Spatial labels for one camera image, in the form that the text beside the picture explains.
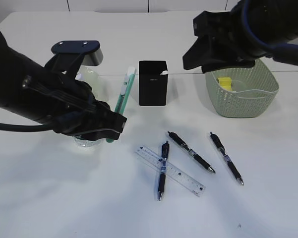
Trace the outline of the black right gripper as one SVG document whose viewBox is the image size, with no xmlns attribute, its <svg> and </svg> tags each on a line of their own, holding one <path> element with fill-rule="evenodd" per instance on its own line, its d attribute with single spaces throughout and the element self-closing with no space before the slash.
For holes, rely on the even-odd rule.
<svg viewBox="0 0 298 238">
<path fill-rule="evenodd" d="M 227 68 L 252 68 L 255 56 L 243 34 L 241 10 L 238 2 L 231 11 L 203 11 L 193 19 L 196 41 L 183 55 L 185 70 L 200 67 L 203 73 Z"/>
</svg>

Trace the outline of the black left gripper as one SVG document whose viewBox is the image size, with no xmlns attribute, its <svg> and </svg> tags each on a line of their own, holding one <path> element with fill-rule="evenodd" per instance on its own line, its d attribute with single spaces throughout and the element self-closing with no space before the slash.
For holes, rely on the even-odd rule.
<svg viewBox="0 0 298 238">
<path fill-rule="evenodd" d="M 76 74 L 83 53 L 57 53 L 43 67 L 43 72 L 27 73 L 22 89 L 52 101 L 51 110 L 42 120 L 54 132 L 80 140 L 119 139 L 126 118 L 95 98 L 92 87 Z"/>
</svg>

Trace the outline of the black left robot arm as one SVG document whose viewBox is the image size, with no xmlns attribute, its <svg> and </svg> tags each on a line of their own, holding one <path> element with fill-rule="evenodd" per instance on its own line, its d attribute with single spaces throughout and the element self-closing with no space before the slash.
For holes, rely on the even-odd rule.
<svg viewBox="0 0 298 238">
<path fill-rule="evenodd" d="M 83 140 L 117 140 L 126 118 L 95 98 L 92 87 L 77 80 L 85 59 L 103 60 L 96 40 L 60 41 L 53 57 L 41 66 L 12 49 L 0 31 L 0 108 L 30 119 L 35 125 L 0 123 L 1 131 L 52 130 Z"/>
</svg>

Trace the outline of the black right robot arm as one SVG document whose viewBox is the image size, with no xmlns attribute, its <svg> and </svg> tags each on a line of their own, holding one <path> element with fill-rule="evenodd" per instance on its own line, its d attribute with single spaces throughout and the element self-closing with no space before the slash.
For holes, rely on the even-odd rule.
<svg viewBox="0 0 298 238">
<path fill-rule="evenodd" d="M 240 0 L 231 11 L 203 11 L 193 30 L 185 70 L 252 68 L 262 57 L 298 66 L 298 45 L 291 43 L 298 38 L 298 0 Z"/>
</svg>

